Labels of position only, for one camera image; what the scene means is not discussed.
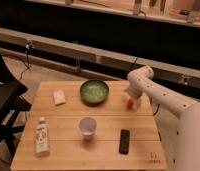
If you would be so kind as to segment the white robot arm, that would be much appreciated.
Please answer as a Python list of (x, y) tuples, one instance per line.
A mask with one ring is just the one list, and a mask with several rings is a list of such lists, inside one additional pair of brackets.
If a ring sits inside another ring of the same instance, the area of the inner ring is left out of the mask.
[(179, 119), (174, 171), (200, 171), (200, 102), (155, 83), (153, 76), (150, 66), (130, 71), (127, 92), (133, 99), (147, 94)]

